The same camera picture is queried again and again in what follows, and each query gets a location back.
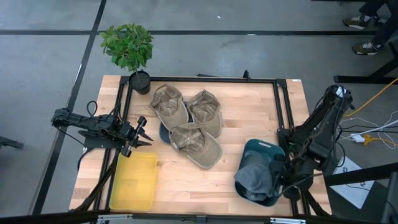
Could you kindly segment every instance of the cap brim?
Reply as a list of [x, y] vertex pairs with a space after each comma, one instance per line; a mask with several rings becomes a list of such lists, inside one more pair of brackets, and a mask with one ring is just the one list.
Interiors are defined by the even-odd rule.
[[211, 134], [214, 138], [217, 138], [221, 134], [221, 128], [223, 126], [221, 120], [221, 112], [218, 112], [216, 118], [209, 122], [208, 124], [203, 124], [201, 122], [195, 121], [197, 124], [202, 126], [209, 134]]
[[217, 140], [207, 134], [206, 149], [200, 154], [189, 154], [188, 158], [204, 169], [212, 168], [221, 158], [223, 150]]
[[182, 101], [178, 101], [178, 110], [173, 116], [164, 116], [157, 112], [157, 115], [163, 125], [170, 130], [172, 127], [180, 126], [188, 123], [188, 111]]

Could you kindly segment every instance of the black plant pot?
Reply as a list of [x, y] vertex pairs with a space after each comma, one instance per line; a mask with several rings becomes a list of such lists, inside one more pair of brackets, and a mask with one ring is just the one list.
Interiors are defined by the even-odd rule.
[[150, 76], [143, 70], [134, 72], [130, 75], [129, 85], [139, 94], [145, 95], [150, 91]]

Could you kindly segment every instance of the tan baseball cap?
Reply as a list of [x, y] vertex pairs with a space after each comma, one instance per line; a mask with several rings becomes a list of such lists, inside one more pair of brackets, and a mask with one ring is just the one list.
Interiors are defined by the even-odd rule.
[[221, 133], [221, 105], [215, 95], [203, 90], [187, 103], [192, 120], [202, 126], [213, 137]]
[[164, 84], [156, 89], [149, 107], [170, 130], [188, 122], [188, 111], [182, 100], [181, 92], [173, 86]]
[[217, 140], [196, 123], [187, 123], [170, 130], [170, 142], [179, 154], [204, 169], [212, 168], [223, 150]]

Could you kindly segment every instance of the yellow cable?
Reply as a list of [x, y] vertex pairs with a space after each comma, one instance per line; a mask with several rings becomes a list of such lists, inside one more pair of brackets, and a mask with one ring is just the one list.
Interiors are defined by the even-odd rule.
[[390, 144], [393, 144], [393, 145], [398, 146], [398, 144], [395, 144], [395, 143], [393, 143], [393, 142], [390, 141], [390, 140], [381, 139], [381, 138], [374, 138], [374, 137], [371, 137], [370, 134], [365, 134], [365, 135], [363, 136], [363, 138], [365, 138], [365, 142], [363, 142], [364, 145], [367, 145], [369, 142], [373, 142], [374, 140], [380, 140], [380, 141], [385, 141], [385, 142], [388, 142], [388, 143], [390, 143]]
[[387, 88], [389, 88], [392, 84], [394, 84], [394, 82], [396, 82], [398, 80], [398, 78], [396, 78], [394, 81], [390, 82], [390, 84], [388, 84], [386, 87], [384, 87], [379, 93], [377, 93], [376, 95], [374, 95], [370, 100], [368, 100], [368, 102], [366, 102], [364, 105], [362, 105], [360, 108], [358, 108], [356, 111], [350, 113], [350, 114], [346, 114], [344, 115], [344, 117], [349, 117], [352, 116], [353, 114], [357, 113], [358, 111], [360, 111], [362, 108], [364, 108], [366, 105], [368, 105], [372, 100], [374, 100], [376, 97], [378, 97], [382, 92], [384, 92], [384, 90], [386, 90]]

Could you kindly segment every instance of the potted plant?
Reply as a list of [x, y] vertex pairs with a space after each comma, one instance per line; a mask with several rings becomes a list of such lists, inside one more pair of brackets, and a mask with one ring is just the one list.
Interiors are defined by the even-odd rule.
[[104, 54], [112, 56], [112, 63], [127, 68], [129, 72], [134, 71], [129, 78], [131, 88], [140, 94], [147, 94], [150, 90], [149, 74], [143, 70], [138, 71], [138, 68], [146, 67], [147, 60], [152, 58], [151, 34], [135, 24], [126, 24], [116, 29], [111, 26], [99, 34], [104, 39], [101, 44]]

